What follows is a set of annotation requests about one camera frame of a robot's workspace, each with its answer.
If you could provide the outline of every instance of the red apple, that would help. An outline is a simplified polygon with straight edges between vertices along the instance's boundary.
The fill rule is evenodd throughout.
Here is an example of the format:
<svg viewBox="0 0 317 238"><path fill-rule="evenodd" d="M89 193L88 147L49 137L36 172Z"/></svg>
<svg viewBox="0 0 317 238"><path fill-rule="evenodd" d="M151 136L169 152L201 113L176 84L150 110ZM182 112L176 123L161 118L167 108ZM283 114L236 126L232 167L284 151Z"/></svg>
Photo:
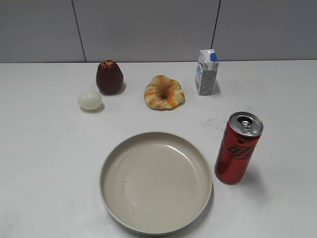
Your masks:
<svg viewBox="0 0 317 238"><path fill-rule="evenodd" d="M123 86L123 74L112 60L101 62L97 69L96 83L103 94L115 94Z"/></svg>

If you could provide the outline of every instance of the gray wall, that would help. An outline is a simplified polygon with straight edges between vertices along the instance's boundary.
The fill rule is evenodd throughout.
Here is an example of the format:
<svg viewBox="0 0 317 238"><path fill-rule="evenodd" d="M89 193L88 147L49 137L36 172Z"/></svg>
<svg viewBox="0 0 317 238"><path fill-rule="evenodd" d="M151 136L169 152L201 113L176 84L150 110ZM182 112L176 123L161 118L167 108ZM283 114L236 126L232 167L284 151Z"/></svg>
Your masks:
<svg viewBox="0 0 317 238"><path fill-rule="evenodd" d="M317 1L219 1L0 0L0 62L317 59Z"/></svg>
<svg viewBox="0 0 317 238"><path fill-rule="evenodd" d="M71 0L0 0L0 62L83 62Z"/></svg>
<svg viewBox="0 0 317 238"><path fill-rule="evenodd" d="M316 0L222 0L213 48L220 60L317 59Z"/></svg>
<svg viewBox="0 0 317 238"><path fill-rule="evenodd" d="M194 61L209 49L219 0L74 0L88 62Z"/></svg>

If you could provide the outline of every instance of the small carton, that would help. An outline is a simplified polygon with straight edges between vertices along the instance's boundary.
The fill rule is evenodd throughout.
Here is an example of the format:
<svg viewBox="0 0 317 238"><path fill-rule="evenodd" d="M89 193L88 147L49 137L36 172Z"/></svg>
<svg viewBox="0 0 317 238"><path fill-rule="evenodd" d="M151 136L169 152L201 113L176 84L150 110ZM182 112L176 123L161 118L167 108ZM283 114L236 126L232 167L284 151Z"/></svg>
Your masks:
<svg viewBox="0 0 317 238"><path fill-rule="evenodd" d="M198 95L212 95L218 71L218 59L213 49L199 53L195 84Z"/></svg>

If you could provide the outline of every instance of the soda can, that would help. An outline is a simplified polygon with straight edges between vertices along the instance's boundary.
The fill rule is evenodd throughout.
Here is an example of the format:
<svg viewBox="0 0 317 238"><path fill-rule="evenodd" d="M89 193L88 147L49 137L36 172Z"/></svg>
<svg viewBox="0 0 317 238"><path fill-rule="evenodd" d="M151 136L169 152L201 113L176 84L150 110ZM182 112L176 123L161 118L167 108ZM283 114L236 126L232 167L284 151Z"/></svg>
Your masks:
<svg viewBox="0 0 317 238"><path fill-rule="evenodd" d="M262 131L262 121L251 113L230 116L214 169L220 181L233 184L242 179Z"/></svg>

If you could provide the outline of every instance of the white plate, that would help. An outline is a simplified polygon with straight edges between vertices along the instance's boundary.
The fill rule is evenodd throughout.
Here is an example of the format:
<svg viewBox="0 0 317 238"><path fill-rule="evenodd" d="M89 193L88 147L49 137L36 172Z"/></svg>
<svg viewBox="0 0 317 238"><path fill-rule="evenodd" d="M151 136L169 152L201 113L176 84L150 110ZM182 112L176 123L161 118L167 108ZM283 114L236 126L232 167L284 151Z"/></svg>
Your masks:
<svg viewBox="0 0 317 238"><path fill-rule="evenodd" d="M100 173L100 193L123 226L148 235L174 232L206 207L211 171L187 140L165 132L135 135L115 147Z"/></svg>

